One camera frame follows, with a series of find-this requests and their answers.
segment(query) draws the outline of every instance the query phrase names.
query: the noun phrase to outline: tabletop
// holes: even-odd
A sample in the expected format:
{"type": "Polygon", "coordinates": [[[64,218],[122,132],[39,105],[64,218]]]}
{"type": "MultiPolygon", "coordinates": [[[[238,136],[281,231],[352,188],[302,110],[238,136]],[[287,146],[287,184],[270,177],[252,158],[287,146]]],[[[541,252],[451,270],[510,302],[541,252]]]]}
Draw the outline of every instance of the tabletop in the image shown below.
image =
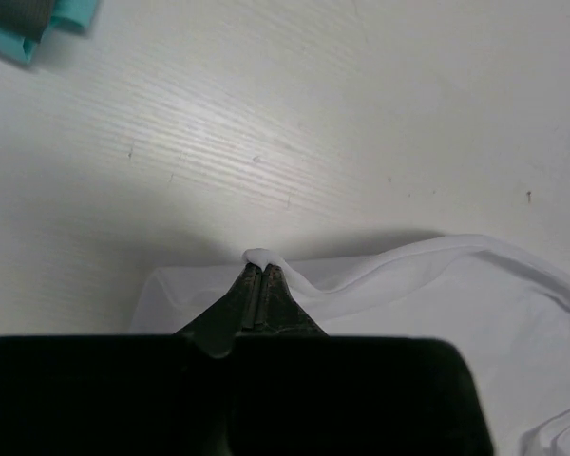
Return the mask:
{"type": "Polygon", "coordinates": [[[0,333],[149,272],[481,233],[570,273],[570,0],[104,0],[0,59],[0,333]]]}

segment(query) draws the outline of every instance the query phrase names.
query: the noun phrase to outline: white fabric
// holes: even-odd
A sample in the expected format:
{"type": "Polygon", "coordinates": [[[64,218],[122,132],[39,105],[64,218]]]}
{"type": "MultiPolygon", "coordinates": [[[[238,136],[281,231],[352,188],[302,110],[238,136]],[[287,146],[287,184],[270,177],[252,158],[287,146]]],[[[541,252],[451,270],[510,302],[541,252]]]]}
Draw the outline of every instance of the white fabric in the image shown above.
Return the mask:
{"type": "MultiPolygon", "coordinates": [[[[291,265],[261,249],[245,257],[282,267],[294,299],[329,334],[452,342],[474,373],[499,454],[570,456],[569,275],[496,239],[467,235],[291,265]]],[[[131,331],[176,331],[226,293],[240,270],[159,269],[131,331]]]]}

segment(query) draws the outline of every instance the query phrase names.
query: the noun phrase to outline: teal object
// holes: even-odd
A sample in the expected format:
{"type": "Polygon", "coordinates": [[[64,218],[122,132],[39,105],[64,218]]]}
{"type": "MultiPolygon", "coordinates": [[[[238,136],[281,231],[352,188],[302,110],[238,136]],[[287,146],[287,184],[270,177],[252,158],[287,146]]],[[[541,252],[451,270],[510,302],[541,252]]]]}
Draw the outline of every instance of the teal object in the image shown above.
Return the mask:
{"type": "MultiPolygon", "coordinates": [[[[76,29],[87,29],[93,18],[97,0],[57,0],[43,39],[56,27],[68,24],[76,29]]],[[[22,64],[29,64],[38,47],[24,36],[0,28],[0,53],[22,64]]]]}

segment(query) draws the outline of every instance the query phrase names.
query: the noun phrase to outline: white table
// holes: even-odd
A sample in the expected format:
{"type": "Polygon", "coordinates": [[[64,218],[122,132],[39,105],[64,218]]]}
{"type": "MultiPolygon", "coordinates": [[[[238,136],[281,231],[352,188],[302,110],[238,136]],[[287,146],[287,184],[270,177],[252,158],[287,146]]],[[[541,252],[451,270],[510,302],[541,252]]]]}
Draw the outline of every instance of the white table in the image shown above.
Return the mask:
{"type": "Polygon", "coordinates": [[[104,0],[0,60],[0,333],[124,331],[157,265],[442,233],[570,273],[570,0],[104,0]]]}

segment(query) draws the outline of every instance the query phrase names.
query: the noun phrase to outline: folded teal fabric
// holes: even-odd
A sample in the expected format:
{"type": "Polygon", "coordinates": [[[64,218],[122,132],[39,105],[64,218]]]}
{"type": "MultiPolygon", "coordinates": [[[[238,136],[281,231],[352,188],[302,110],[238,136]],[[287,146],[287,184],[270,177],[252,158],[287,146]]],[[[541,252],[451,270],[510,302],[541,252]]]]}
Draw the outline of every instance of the folded teal fabric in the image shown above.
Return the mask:
{"type": "MultiPolygon", "coordinates": [[[[50,24],[43,39],[62,24],[76,29],[87,29],[97,7],[97,0],[57,0],[50,18],[50,24]]],[[[0,53],[22,64],[29,64],[38,43],[0,28],[0,53]]]]}

